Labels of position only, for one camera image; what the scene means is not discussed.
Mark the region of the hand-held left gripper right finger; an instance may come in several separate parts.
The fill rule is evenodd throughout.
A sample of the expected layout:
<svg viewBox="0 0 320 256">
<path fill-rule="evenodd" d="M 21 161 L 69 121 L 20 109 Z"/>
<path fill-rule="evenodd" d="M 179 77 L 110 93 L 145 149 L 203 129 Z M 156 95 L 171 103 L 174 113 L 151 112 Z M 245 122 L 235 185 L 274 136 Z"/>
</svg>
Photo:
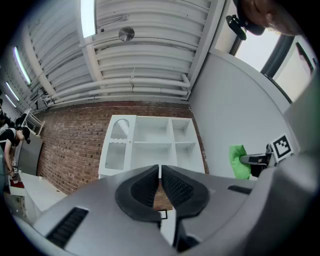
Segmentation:
<svg viewBox="0 0 320 256">
<path fill-rule="evenodd" d="M 178 217 L 195 217 L 209 202 L 209 190 L 172 167 L 161 167 L 161 185 Z"/>
</svg>

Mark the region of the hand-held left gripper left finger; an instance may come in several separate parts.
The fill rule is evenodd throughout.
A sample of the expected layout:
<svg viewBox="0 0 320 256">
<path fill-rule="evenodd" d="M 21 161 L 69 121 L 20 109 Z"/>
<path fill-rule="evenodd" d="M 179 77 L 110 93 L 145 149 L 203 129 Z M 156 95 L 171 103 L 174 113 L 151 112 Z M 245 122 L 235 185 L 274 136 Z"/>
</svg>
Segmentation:
<svg viewBox="0 0 320 256">
<path fill-rule="evenodd" d="M 131 219 L 159 223 L 161 214 L 154 209 L 159 187 L 159 166 L 152 165 L 122 182 L 115 191 L 115 201 Z"/>
</svg>

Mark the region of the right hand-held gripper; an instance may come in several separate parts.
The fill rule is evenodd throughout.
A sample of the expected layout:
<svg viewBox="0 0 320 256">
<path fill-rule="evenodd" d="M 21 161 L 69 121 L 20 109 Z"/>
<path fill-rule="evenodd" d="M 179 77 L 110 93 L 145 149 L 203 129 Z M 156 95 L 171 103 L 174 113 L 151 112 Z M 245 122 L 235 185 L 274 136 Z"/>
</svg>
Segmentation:
<svg viewBox="0 0 320 256">
<path fill-rule="evenodd" d="M 276 166 L 288 156 L 293 155 L 293 147 L 286 133 L 278 136 L 266 145 L 265 154 L 250 154 L 240 157 L 240 162 L 249 165 Z"/>
</svg>

